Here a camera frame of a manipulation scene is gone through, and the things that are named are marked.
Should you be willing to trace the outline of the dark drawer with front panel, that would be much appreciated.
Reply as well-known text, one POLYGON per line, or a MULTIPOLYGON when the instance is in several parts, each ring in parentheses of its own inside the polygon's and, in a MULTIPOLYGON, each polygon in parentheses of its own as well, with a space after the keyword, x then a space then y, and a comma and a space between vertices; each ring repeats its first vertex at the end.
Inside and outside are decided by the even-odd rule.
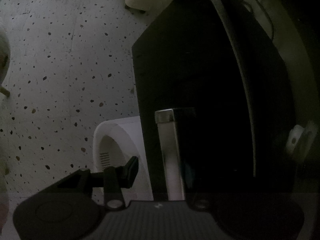
POLYGON ((155 200, 166 200, 156 111, 173 109, 188 198, 289 192, 299 120, 289 71, 238 0, 173 0, 132 47, 155 200))

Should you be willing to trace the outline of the white plastic stool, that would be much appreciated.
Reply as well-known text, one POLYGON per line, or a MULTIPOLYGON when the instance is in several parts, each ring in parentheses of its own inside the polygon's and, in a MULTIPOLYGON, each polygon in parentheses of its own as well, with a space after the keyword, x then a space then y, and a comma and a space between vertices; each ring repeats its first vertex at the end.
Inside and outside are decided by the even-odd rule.
POLYGON ((132 200, 153 201, 140 117, 108 120, 97 126, 93 135, 94 172, 124 166, 132 156, 139 159, 139 171, 133 187, 122 190, 125 204, 132 200))

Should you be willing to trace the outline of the white round knob fixture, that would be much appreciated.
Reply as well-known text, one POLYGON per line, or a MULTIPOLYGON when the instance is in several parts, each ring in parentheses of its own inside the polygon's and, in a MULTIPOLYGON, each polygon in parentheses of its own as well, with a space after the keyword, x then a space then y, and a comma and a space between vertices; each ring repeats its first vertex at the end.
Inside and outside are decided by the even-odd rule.
POLYGON ((317 132, 318 127, 313 122, 309 122, 306 127, 296 125, 289 132, 286 143, 287 152, 300 160, 304 160, 311 149, 317 132))

